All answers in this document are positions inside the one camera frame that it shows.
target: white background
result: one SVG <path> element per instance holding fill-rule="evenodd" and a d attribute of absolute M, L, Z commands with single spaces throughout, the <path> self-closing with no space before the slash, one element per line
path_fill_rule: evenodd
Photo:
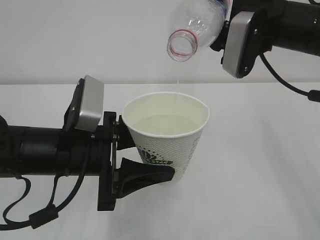
<path fill-rule="evenodd" d="M 2 0 L 0 84 L 273 82 L 257 60 L 235 79 L 222 52 L 204 49 L 179 68 L 166 52 L 170 16 L 180 0 Z M 320 58 L 274 48 L 267 54 L 290 82 L 317 82 Z"/>
<path fill-rule="evenodd" d="M 309 90 L 320 83 L 297 83 Z M 0 114 L 10 125 L 60 128 L 75 85 L 2 85 Z M 0 232 L 6 240 L 318 240 L 320 104 L 278 83 L 106 84 L 104 110 L 144 93 L 179 91 L 205 102 L 211 118 L 183 179 L 151 186 L 97 212 L 98 178 L 86 177 L 60 218 L 37 230 Z M 118 160 L 139 161 L 133 148 Z M 33 176 L 29 196 L 8 215 L 23 221 L 46 206 L 51 176 Z M 75 184 L 62 178 L 55 203 Z M 24 191 L 0 179 L 0 209 Z"/>

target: water in cup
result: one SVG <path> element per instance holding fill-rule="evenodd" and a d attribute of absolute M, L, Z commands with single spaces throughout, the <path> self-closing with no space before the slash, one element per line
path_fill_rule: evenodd
<path fill-rule="evenodd" d="M 133 127 L 148 134 L 179 135 L 192 132 L 199 126 L 183 116 L 155 115 L 136 122 Z"/>

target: printed logo on cup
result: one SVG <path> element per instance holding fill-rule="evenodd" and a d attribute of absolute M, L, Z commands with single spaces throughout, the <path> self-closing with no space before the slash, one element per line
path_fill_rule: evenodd
<path fill-rule="evenodd" d="M 159 165 L 171 165 L 173 161 L 166 161 L 163 156 L 155 151 L 148 150 L 144 147 L 137 147 L 138 152 L 144 162 L 149 164 L 159 164 Z"/>

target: white wall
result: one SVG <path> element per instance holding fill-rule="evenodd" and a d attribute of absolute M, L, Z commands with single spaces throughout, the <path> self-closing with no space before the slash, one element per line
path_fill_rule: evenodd
<path fill-rule="evenodd" d="M 273 82 L 260 60 L 245 79 L 205 49 L 178 67 L 166 53 L 168 19 L 179 0 L 3 0 L 0 84 Z M 291 82 L 316 82 L 320 58 L 274 49 L 267 55 Z"/>

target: cable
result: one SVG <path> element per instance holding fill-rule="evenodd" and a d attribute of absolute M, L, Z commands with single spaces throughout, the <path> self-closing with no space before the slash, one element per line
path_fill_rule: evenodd
<path fill-rule="evenodd" d="M 19 225 L 25 225 L 26 227 L 28 227 L 28 226 L 29 226 L 29 221 L 28 221 L 28 220 L 27 220 L 27 221 L 17 222 L 17 221 L 11 221 L 11 220 L 9 220 L 9 219 L 7 218 L 8 212 L 9 212 L 15 205 L 17 205 L 20 201 L 22 201 L 22 200 L 29 194 L 30 189 L 31 189 L 31 182 L 30 182 L 29 179 L 27 179 L 27 178 L 25 178 L 25 177 L 22 177 L 22 176 L 18 176 L 17 179 L 18 179 L 18 180 L 24 180 L 24 182 L 25 182 L 25 191 L 24 191 L 22 197 L 19 198 L 19 200 L 17 200 L 17 201 L 15 201 L 15 202 L 13 202 L 12 204 L 10 204 L 10 205 L 3 211 L 2 216 L 3 216 L 4 221 L 5 221 L 7 224 L 10 224 L 10 225 L 15 224 L 15 225 L 17 225 L 17 226 L 18 226 L 18 224 L 19 224 Z"/>
<path fill-rule="evenodd" d="M 284 85 L 285 87 L 287 87 L 288 89 L 296 92 L 297 94 L 301 94 L 303 96 L 308 97 L 308 100 L 312 101 L 312 102 L 318 102 L 320 103 L 320 90 L 311 90 L 309 92 L 307 91 L 303 91 L 300 90 L 299 88 L 296 88 L 295 86 L 292 86 L 291 84 L 289 84 L 288 82 L 286 82 L 285 80 L 283 80 L 278 73 L 273 69 L 273 67 L 270 65 L 270 63 L 268 62 L 268 60 L 266 59 L 265 55 L 262 53 L 260 54 L 260 58 L 262 60 L 262 62 L 264 63 L 264 65 L 266 66 L 266 68 L 270 71 L 270 73 L 275 77 L 275 79 L 278 80 L 279 83 L 281 83 L 282 85 Z"/>
<path fill-rule="evenodd" d="M 297 94 L 301 94 L 304 96 L 308 96 L 309 93 L 303 90 L 300 90 L 299 88 L 296 88 L 295 86 L 292 86 L 290 83 L 286 82 L 285 80 L 283 80 L 278 73 L 273 69 L 273 67 L 270 65 L 270 63 L 268 62 L 268 60 L 266 59 L 265 55 L 262 53 L 260 54 L 260 58 L 262 60 L 262 62 L 264 63 L 264 65 L 266 66 L 266 68 L 270 71 L 270 73 L 275 77 L 275 79 L 281 83 L 282 85 L 284 85 L 285 87 L 287 87 L 288 89 L 296 92 Z"/>
<path fill-rule="evenodd" d="M 23 229 L 23 228 L 30 227 L 30 226 L 32 228 L 37 228 L 37 227 L 42 226 L 43 224 L 46 224 L 46 223 L 58 218 L 58 212 L 62 211 L 74 199 L 74 197 L 76 196 L 76 194 L 78 193 L 78 191 L 80 189 L 80 186 L 81 186 L 81 184 L 84 180 L 85 174 L 86 174 L 86 168 L 87 168 L 88 161 L 90 158 L 90 153 L 91 153 L 91 144 L 89 144 L 89 147 L 87 147 L 87 149 L 85 151 L 85 156 L 84 156 L 81 171 L 79 173 L 79 177 L 78 177 L 71 193 L 67 196 L 67 198 L 58 207 L 55 207 L 53 205 L 53 201 L 55 198 L 56 189 L 57 189 L 57 185 L 58 185 L 58 180 L 60 177 L 64 176 L 64 174 L 59 173 L 54 177 L 52 195 L 51 195 L 51 198 L 50 198 L 50 201 L 49 201 L 47 207 L 38 211 L 38 212 L 35 212 L 35 213 L 29 215 L 29 220 L 22 221 L 22 222 L 11 221 L 7 218 L 8 212 L 17 203 L 19 203 L 21 200 L 23 200 L 28 195 L 28 193 L 31 189 L 30 180 L 25 177 L 19 176 L 18 179 L 22 179 L 25 181 L 25 191 L 19 200 L 10 204 L 4 210 L 2 216 L 7 224 L 0 224 L 0 231 L 18 230 L 18 229 Z"/>
<path fill-rule="evenodd" d="M 78 193 L 78 190 L 85 178 L 85 174 L 86 174 L 86 168 L 88 165 L 88 161 L 89 161 L 89 157 L 90 157 L 90 153 L 91 153 L 91 144 L 88 147 L 86 153 L 85 153 L 85 157 L 84 157 L 84 161 L 83 161 L 83 165 L 82 165 L 82 169 L 81 172 L 79 174 L 79 177 L 74 185 L 74 188 L 72 189 L 71 193 L 69 194 L 69 196 L 56 208 L 58 212 L 60 212 L 62 209 L 64 209 L 71 201 L 72 199 L 74 199 L 74 197 L 76 196 L 76 194 Z"/>
<path fill-rule="evenodd" d="M 51 194 L 51 198 L 50 198 L 50 201 L 49 201 L 47 207 L 54 204 L 58 181 L 61 177 L 65 177 L 65 176 L 66 176 L 66 174 L 64 174 L 62 172 L 58 173 L 57 175 L 54 176 L 52 194 Z"/>

